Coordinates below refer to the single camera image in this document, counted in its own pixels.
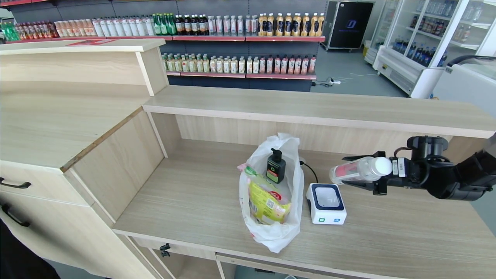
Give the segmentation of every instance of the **cabinet door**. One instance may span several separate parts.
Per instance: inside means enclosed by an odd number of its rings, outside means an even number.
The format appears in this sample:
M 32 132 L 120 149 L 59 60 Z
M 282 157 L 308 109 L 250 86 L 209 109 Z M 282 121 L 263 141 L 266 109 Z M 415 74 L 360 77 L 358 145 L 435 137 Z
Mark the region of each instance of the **cabinet door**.
M 12 234 L 40 257 L 109 278 L 153 278 L 89 206 L 0 192 L 8 214 L 30 223 L 22 227 L 3 212 Z
M 0 161 L 0 189 L 79 205 L 87 203 L 57 169 Z

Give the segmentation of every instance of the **bottle cap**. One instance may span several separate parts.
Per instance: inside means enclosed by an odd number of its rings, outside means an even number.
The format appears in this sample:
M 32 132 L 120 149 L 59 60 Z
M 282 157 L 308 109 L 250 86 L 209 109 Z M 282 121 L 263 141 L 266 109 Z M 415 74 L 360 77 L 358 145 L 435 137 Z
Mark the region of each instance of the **bottle cap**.
M 271 148 L 270 150 L 272 150 L 272 160 L 276 163 L 279 163 L 282 160 L 282 152 L 280 150 L 273 149 L 273 148 Z
M 371 160 L 372 171 L 380 176 L 385 176 L 393 171 L 393 164 L 388 158 L 377 157 Z

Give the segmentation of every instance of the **white bottle cap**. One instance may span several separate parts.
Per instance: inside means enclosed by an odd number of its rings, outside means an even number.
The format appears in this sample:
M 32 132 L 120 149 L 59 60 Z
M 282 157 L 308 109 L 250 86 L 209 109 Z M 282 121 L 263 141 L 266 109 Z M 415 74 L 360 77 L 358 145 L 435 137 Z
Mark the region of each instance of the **white bottle cap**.
M 371 160 L 371 168 L 376 174 L 385 176 L 393 171 L 393 164 L 388 158 L 377 157 Z

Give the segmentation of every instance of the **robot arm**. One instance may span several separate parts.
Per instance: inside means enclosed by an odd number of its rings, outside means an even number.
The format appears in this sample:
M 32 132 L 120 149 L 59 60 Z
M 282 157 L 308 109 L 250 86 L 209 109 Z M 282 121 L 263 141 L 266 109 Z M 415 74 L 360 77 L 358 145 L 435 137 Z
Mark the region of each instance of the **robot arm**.
M 411 150 L 411 159 L 398 158 L 400 150 Z M 448 141 L 441 137 L 411 137 L 407 147 L 398 148 L 393 157 L 393 172 L 373 182 L 343 181 L 343 183 L 371 190 L 374 195 L 387 195 L 387 186 L 420 188 L 438 199 L 475 201 L 496 185 L 496 134 L 489 144 L 463 162 L 453 164 L 442 152 Z M 384 151 L 373 155 L 344 157 L 352 161 L 362 157 L 386 157 Z

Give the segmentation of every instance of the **yellow snack package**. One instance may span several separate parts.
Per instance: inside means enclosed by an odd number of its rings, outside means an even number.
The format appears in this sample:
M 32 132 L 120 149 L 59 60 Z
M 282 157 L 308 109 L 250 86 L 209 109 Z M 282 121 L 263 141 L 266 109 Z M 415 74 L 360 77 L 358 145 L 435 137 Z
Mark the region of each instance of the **yellow snack package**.
M 282 196 L 272 183 L 251 166 L 242 164 L 238 169 L 248 176 L 248 204 L 251 214 L 262 224 L 284 223 L 291 208 L 289 197 Z

